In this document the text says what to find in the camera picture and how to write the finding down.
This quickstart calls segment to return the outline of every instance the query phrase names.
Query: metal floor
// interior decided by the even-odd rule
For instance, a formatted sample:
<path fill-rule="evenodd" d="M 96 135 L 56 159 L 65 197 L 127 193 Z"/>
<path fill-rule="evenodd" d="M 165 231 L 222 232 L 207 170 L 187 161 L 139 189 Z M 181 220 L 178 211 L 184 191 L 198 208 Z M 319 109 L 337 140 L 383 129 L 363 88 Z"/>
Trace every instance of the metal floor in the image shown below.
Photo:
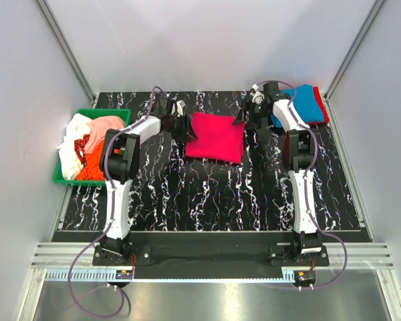
<path fill-rule="evenodd" d="M 318 271 L 318 283 L 335 276 Z M 110 314 L 120 304 L 111 289 L 85 294 L 100 284 L 74 282 L 82 305 L 98 314 Z M 242 320 L 391 320 L 375 271 L 348 270 L 329 288 L 298 292 L 275 284 L 167 284 L 133 283 L 126 286 L 132 311 L 124 309 L 113 320 L 142 321 L 242 321 Z M 45 282 L 34 320 L 97 320 L 79 311 L 65 282 Z"/>

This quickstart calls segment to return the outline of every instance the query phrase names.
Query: red cloth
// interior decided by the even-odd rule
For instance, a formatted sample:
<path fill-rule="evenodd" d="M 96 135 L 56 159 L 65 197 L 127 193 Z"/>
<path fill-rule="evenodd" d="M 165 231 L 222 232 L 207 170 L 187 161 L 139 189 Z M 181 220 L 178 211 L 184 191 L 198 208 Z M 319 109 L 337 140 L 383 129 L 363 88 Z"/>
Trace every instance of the red cloth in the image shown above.
<path fill-rule="evenodd" d="M 192 126 L 197 140 L 188 142 L 186 156 L 241 164 L 245 124 L 232 126 L 235 117 L 195 112 Z"/>
<path fill-rule="evenodd" d="M 313 95 L 315 96 L 315 100 L 318 104 L 318 106 L 321 108 L 322 114 L 323 114 L 323 122 L 310 122 L 310 124 L 324 124 L 329 122 L 329 117 L 327 110 L 325 109 L 325 106 L 323 105 L 321 94 L 319 93 L 319 88 L 318 87 L 313 87 Z"/>
<path fill-rule="evenodd" d="M 89 134 L 85 134 L 83 135 L 83 139 L 76 139 L 74 141 L 74 151 L 83 166 L 86 166 L 85 145 L 88 143 L 89 137 Z"/>

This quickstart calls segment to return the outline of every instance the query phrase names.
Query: folded cloth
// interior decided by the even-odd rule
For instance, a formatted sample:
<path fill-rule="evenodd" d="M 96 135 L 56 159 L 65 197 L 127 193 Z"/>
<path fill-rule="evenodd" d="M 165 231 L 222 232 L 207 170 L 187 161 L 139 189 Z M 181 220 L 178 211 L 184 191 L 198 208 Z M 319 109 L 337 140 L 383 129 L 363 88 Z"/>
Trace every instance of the folded cloth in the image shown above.
<path fill-rule="evenodd" d="M 323 124 L 329 122 L 327 110 L 322 103 L 318 87 L 302 85 L 296 90 L 297 95 L 293 100 L 294 108 L 305 123 Z M 282 90 L 282 92 L 288 93 L 291 97 L 294 95 L 292 89 Z M 276 116 L 272 116 L 272 123 L 275 127 L 282 127 Z"/>
<path fill-rule="evenodd" d="M 85 154 L 86 166 L 76 177 L 78 181 L 103 181 L 104 174 L 100 170 L 100 159 L 104 141 L 97 144 L 91 154 Z"/>
<path fill-rule="evenodd" d="M 241 163 L 245 124 L 232 126 L 235 117 L 195 112 L 192 127 L 197 140 L 188 142 L 186 156 Z"/>
<path fill-rule="evenodd" d="M 91 118 L 76 114 L 65 129 L 63 143 L 57 147 L 64 179 L 75 179 L 83 169 L 83 165 L 74 150 L 74 141 L 83 139 L 85 135 L 90 133 L 90 128 L 86 124 L 91 121 Z"/>
<path fill-rule="evenodd" d="M 125 122 L 117 116 L 103 116 L 86 124 L 90 128 L 90 138 L 85 145 L 86 154 L 92 154 L 99 142 L 104 140 L 109 129 L 122 129 Z"/>

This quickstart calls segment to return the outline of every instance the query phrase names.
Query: clothing pile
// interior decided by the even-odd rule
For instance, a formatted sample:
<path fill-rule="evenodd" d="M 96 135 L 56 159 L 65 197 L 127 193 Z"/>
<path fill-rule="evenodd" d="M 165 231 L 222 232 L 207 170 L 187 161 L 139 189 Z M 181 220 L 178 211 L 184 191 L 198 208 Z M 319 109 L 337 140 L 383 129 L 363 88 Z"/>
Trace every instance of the clothing pile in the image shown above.
<path fill-rule="evenodd" d="M 67 125 L 64 142 L 60 144 L 62 177 L 66 180 L 102 181 L 100 157 L 104 137 L 109 129 L 120 130 L 125 122 L 117 116 L 96 119 L 76 114 Z"/>

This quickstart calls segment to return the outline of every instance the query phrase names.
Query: white wall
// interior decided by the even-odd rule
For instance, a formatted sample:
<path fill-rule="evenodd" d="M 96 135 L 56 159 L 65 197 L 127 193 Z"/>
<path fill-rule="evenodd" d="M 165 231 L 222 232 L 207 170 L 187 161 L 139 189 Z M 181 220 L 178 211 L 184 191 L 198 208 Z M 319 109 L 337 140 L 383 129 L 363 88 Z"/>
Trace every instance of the white wall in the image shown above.
<path fill-rule="evenodd" d="M 92 89 L 326 90 L 374 0 L 47 0 Z"/>
<path fill-rule="evenodd" d="M 401 284 L 401 0 L 388 1 L 331 97 L 372 221 Z"/>
<path fill-rule="evenodd" d="M 0 320 L 15 320 L 35 247 L 63 187 L 52 183 L 73 112 L 88 106 L 34 1 L 0 0 Z"/>

